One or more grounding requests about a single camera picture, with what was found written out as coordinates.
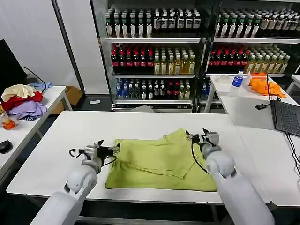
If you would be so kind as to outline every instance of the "black monitor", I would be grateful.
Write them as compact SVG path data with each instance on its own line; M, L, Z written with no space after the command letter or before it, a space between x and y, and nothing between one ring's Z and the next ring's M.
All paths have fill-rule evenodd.
M0 40L0 97L5 88L24 83L26 78L26 73L5 40Z

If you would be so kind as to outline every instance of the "computer mouse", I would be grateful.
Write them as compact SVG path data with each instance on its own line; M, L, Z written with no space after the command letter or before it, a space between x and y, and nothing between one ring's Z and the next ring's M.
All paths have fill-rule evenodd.
M5 154L11 151L13 148L13 144L10 141L0 142L0 153Z

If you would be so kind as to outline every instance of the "red cloth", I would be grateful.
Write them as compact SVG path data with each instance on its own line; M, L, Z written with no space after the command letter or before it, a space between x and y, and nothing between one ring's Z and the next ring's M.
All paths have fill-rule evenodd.
M26 101L35 101L35 102L41 102L43 99L43 94L39 91L35 91L34 92L34 96L28 96L26 98L22 98L22 97L17 97L17 95L11 97L7 102L1 102L1 106L3 107L4 110L10 110L20 104L22 104L23 102Z

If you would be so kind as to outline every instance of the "white wall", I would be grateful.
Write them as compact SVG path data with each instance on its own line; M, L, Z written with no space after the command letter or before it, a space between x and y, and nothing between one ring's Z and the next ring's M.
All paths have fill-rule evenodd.
M51 0L1 0L0 38L45 82L79 87Z
M58 0L86 94L109 93L89 0Z

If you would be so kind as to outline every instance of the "laptop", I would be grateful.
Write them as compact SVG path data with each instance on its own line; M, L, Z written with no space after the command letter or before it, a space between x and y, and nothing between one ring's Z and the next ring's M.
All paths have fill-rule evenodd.
M0 40L0 96L5 88L23 83L27 75L4 39Z
M278 131L300 136L300 106L282 102L279 98L271 99L268 73L267 86L274 128Z

